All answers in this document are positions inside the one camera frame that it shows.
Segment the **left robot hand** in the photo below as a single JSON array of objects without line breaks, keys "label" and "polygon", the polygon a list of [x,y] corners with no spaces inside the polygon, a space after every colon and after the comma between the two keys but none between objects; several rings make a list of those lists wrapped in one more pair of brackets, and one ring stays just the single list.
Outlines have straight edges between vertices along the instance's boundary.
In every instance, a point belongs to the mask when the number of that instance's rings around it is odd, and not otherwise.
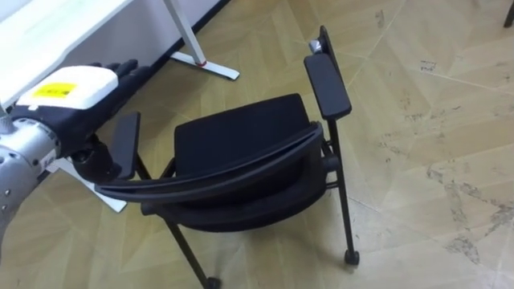
[{"label": "left robot hand", "polygon": [[49,128],[59,142],[57,157],[68,157],[120,111],[150,72],[135,59],[63,67],[23,94],[10,115]]}]

